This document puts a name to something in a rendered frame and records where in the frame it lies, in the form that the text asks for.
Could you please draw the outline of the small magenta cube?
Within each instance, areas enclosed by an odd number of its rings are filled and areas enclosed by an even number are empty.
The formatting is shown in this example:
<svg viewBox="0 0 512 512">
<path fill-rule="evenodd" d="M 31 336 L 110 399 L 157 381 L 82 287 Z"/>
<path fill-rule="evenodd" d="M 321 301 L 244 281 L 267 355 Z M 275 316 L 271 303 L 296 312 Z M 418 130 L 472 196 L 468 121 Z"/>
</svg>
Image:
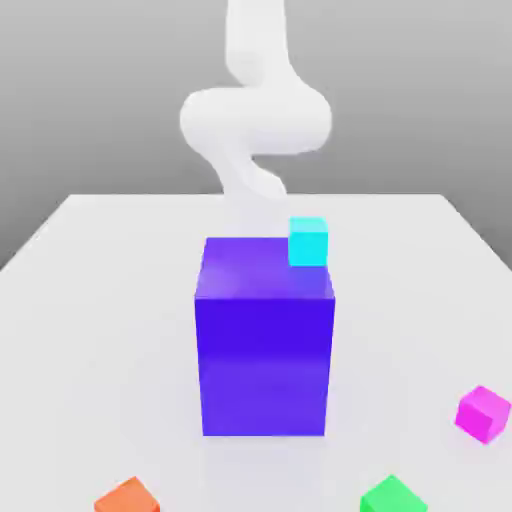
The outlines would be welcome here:
<svg viewBox="0 0 512 512">
<path fill-rule="evenodd" d="M 459 402 L 455 425 L 483 444 L 500 435 L 512 404 L 484 386 L 477 386 Z"/>
</svg>

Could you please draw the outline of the small green cube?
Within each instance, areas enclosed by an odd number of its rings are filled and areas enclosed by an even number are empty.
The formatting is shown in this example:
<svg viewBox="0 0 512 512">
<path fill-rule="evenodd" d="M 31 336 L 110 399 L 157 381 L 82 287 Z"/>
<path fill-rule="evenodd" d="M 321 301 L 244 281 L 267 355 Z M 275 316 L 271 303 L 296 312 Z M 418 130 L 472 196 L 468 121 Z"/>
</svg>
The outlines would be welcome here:
<svg viewBox="0 0 512 512">
<path fill-rule="evenodd" d="M 359 512 L 427 512 L 428 506 L 395 475 L 389 475 L 360 500 Z"/>
</svg>

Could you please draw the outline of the small orange cube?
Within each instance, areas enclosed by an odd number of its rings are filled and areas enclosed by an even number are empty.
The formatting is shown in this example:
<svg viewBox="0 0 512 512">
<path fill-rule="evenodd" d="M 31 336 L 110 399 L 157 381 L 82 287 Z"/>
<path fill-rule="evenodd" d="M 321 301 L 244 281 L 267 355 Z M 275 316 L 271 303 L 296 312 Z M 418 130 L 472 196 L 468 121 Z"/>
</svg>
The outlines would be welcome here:
<svg viewBox="0 0 512 512">
<path fill-rule="evenodd" d="M 132 477 L 96 500 L 94 512 L 161 512 L 161 509 L 143 483 Z"/>
</svg>

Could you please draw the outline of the small cyan cube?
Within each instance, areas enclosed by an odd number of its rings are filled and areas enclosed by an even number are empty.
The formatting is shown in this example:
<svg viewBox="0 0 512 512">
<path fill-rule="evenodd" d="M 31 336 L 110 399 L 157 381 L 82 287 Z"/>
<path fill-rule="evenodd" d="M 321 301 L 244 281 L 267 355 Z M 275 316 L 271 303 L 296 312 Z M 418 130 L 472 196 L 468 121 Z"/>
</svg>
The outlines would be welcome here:
<svg viewBox="0 0 512 512">
<path fill-rule="evenodd" d="M 328 225 L 323 217 L 290 218 L 288 260 L 294 267 L 325 267 L 327 265 Z"/>
</svg>

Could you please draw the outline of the large purple box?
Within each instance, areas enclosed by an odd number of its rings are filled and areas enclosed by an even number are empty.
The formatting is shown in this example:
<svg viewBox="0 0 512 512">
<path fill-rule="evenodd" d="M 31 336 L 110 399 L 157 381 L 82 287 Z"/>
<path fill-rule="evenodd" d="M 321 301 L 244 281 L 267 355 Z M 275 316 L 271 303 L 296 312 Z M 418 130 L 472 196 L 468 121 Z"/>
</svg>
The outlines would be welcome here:
<svg viewBox="0 0 512 512">
<path fill-rule="evenodd" d="M 207 238 L 194 296 L 206 436 L 325 432 L 335 294 L 284 238 Z"/>
</svg>

